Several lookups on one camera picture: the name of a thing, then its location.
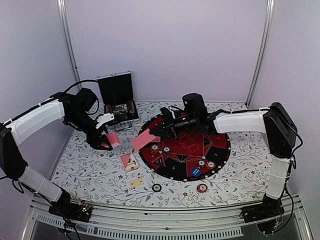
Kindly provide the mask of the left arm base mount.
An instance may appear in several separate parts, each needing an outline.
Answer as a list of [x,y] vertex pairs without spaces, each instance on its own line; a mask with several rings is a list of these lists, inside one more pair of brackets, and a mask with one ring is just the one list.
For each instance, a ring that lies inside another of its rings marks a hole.
[[77,203],[67,201],[52,202],[48,212],[52,215],[70,220],[88,223],[92,215],[92,205],[80,201]]

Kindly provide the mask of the black chips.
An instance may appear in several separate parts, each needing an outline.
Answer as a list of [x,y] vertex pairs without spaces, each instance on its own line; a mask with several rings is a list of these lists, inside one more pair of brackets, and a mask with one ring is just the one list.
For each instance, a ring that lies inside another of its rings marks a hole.
[[197,162],[197,166],[198,166],[199,168],[205,167],[205,166],[206,166],[206,162],[205,162],[204,160],[199,160],[199,161]]
[[171,151],[171,148],[170,147],[164,147],[163,148],[163,152],[164,153],[169,153]]

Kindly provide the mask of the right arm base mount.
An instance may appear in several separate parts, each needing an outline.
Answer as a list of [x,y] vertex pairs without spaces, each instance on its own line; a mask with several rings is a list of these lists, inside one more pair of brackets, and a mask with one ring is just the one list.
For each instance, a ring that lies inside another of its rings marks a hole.
[[284,218],[285,210],[280,205],[256,204],[241,208],[239,218],[245,223],[255,222],[260,233],[264,235],[273,234]]

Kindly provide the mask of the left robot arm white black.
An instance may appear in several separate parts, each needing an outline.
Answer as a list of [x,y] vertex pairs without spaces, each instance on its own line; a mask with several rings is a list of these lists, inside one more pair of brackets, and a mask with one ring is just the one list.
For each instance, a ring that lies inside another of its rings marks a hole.
[[55,209],[63,217],[70,217],[75,211],[74,205],[65,199],[68,194],[31,168],[22,157],[19,147],[39,130],[62,120],[66,126],[85,133],[86,142],[91,148],[111,151],[113,147],[103,126],[112,121],[114,115],[105,113],[96,120],[92,119],[88,112],[97,100],[97,96],[88,88],[82,88],[77,94],[58,92],[0,125],[0,168],[5,176],[54,202]]

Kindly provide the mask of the orange red chip stack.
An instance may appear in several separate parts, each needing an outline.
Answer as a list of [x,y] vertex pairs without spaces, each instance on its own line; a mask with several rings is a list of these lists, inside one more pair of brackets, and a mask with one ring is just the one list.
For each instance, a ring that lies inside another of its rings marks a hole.
[[208,186],[204,183],[201,183],[197,186],[197,191],[200,193],[205,193],[208,190]]

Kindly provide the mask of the black brown chip stack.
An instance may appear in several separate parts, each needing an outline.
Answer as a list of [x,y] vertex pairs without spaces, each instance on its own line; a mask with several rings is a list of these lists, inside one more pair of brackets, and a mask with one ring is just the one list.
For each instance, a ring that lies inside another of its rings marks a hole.
[[162,190],[162,186],[161,186],[160,184],[156,183],[156,184],[154,184],[154,185],[152,186],[152,190],[153,190],[154,192],[160,192],[160,191]]

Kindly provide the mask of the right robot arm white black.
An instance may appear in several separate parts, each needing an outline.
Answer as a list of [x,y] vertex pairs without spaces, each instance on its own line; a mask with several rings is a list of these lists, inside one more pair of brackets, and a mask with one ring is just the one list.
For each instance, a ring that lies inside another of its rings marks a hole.
[[262,218],[269,218],[278,210],[279,200],[285,190],[290,165],[294,161],[294,147],[298,130],[287,111],[279,102],[271,106],[244,111],[217,110],[209,113],[203,103],[184,100],[184,116],[173,117],[168,109],[161,110],[162,123],[150,134],[175,138],[179,133],[196,130],[203,134],[230,132],[257,132],[264,135],[271,162],[269,184],[265,196],[269,198],[259,206]]

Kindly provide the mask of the two of diamonds card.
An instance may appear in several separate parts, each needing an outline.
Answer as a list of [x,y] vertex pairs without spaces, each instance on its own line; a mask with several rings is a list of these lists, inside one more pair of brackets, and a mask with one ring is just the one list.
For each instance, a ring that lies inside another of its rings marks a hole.
[[144,185],[144,180],[142,178],[137,178],[137,179],[131,180],[129,183],[130,183],[130,187],[132,189],[135,189],[139,186]]

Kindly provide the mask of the red chips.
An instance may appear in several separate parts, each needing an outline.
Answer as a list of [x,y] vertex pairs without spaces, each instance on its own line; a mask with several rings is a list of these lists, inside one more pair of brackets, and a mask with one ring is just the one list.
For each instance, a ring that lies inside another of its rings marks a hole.
[[156,154],[158,154],[159,153],[159,151],[160,151],[160,148],[159,148],[159,146],[157,145],[157,144],[153,144],[151,147],[150,147],[150,154],[151,155],[156,155]]
[[207,163],[206,163],[206,167],[208,168],[208,169],[215,169],[216,168],[216,164],[215,164],[215,162],[213,162],[213,161],[208,161]]

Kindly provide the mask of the blue small blind button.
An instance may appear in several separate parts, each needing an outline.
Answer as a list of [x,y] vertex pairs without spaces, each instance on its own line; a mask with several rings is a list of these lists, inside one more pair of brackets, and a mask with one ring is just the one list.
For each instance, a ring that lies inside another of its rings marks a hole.
[[199,168],[199,167],[193,167],[191,170],[190,170],[190,175],[193,177],[193,178],[198,178],[202,175],[202,170]]

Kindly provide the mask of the red backed card deck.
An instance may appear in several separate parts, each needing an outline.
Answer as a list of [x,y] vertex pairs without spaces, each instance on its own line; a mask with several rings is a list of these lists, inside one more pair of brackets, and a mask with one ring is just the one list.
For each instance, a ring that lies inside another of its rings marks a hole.
[[119,139],[119,136],[117,135],[116,132],[110,132],[106,134],[106,137],[110,143],[110,145],[115,148],[121,145],[121,141]]

